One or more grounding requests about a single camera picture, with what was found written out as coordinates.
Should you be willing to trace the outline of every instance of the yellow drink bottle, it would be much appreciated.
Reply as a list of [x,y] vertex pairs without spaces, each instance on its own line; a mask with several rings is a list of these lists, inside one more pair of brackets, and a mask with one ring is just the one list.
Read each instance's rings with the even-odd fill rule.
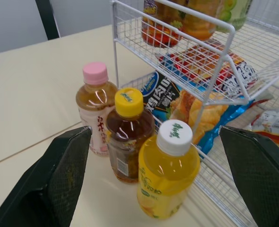
[[165,121],[139,152],[137,199],[153,218],[176,213],[200,169],[191,128],[179,120]]

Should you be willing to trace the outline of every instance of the tabletop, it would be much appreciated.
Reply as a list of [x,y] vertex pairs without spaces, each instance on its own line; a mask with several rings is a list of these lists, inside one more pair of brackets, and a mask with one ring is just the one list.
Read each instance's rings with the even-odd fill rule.
[[[120,83],[153,71],[117,45]],[[115,82],[111,27],[0,53],[0,205],[21,175],[52,139],[81,127],[75,94],[82,67],[103,61]],[[166,221],[146,216],[136,200],[136,184],[119,182],[109,159],[89,153],[71,226],[233,227],[233,222],[193,185],[180,211]]]

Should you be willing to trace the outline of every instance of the bottle cap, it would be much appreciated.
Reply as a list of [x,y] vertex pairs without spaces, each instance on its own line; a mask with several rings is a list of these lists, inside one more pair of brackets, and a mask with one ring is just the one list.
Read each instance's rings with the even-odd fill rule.
[[158,130],[156,144],[162,152],[171,156],[186,154],[191,146],[193,132],[180,120],[167,120]]
[[135,117],[144,111],[143,94],[136,88],[123,88],[115,94],[115,109],[122,117]]
[[106,83],[108,78],[108,71],[105,63],[91,62],[86,64],[83,69],[83,81],[90,85],[99,85]]

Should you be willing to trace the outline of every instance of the wall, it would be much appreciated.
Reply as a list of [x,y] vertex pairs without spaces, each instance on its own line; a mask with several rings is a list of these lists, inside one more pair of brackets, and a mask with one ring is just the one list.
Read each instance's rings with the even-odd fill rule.
[[35,0],[0,0],[0,52],[47,41]]
[[279,27],[279,0],[253,0],[248,17]]
[[50,0],[61,36],[111,23],[109,0]]

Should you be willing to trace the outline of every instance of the plastic bottle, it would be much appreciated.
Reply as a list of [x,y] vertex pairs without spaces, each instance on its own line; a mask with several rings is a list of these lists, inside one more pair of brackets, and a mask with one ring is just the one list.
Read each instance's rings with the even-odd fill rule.
[[158,135],[149,138],[139,152],[137,199],[153,218],[165,219],[178,211],[187,189],[200,169],[191,128],[179,120],[167,120]]
[[[211,17],[218,17],[223,0],[187,0],[187,7]],[[216,25],[198,17],[186,14],[183,32],[199,40],[208,40],[216,31]]]
[[[233,25],[235,30],[239,30],[247,19],[251,3],[252,0],[224,0],[219,19]],[[222,27],[217,27],[217,31],[229,32]]]
[[[171,1],[209,16],[217,17],[223,0]],[[180,31],[199,40],[208,40],[216,30],[215,24],[163,5],[154,0],[144,1],[144,13],[172,25]],[[180,40],[178,34],[146,17],[143,17],[142,38],[146,43],[155,47],[172,47]]]
[[144,109],[143,95],[135,88],[119,90],[115,108],[107,118],[111,166],[118,180],[138,182],[138,152],[154,134],[154,118]]
[[102,62],[92,62],[83,67],[85,84],[76,94],[76,103],[82,124],[92,127],[90,150],[99,156],[108,156],[106,118],[114,109],[117,87],[108,81],[107,67]]

